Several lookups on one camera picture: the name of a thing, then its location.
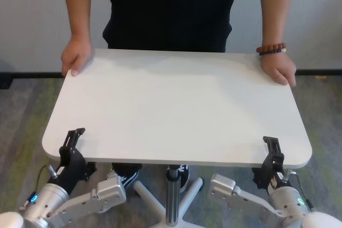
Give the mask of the person's right hand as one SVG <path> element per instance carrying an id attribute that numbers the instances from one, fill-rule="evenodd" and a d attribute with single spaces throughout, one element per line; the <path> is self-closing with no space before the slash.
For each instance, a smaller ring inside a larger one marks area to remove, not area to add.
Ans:
<path id="1" fill-rule="evenodd" d="M 70 71 L 72 76 L 77 76 L 88 63 L 92 56 L 92 47 L 88 36 L 72 35 L 61 55 L 62 76 Z"/>

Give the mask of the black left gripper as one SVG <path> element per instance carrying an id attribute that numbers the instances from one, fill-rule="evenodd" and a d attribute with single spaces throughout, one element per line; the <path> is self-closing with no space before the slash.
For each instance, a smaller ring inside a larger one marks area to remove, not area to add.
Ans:
<path id="1" fill-rule="evenodd" d="M 70 130 L 59 149 L 60 164 L 56 169 L 57 177 L 52 179 L 52 183 L 63 188 L 67 194 L 71 194 L 79 181 L 88 181 L 97 171 L 96 163 L 86 163 L 82 154 L 75 149 L 79 137 L 85 130 L 85 128 Z"/>

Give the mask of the person's left hand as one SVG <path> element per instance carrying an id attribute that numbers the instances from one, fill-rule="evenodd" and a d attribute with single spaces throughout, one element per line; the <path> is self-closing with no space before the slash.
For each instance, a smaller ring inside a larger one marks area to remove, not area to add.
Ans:
<path id="1" fill-rule="evenodd" d="M 261 57 L 262 70 L 278 84 L 296 86 L 296 66 L 292 59 L 283 52 L 266 54 Z"/>

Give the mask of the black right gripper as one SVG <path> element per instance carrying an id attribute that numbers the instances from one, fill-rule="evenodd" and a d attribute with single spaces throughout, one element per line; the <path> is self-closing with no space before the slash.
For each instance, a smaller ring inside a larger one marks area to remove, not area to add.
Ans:
<path id="1" fill-rule="evenodd" d="M 283 181 L 284 154 L 281 152 L 278 138 L 263 136 L 263 141 L 267 144 L 269 153 L 262 165 L 266 174 L 263 181 L 263 169 L 252 168 L 253 182 L 257 186 L 264 184 L 266 190 L 276 190 L 286 186 Z"/>

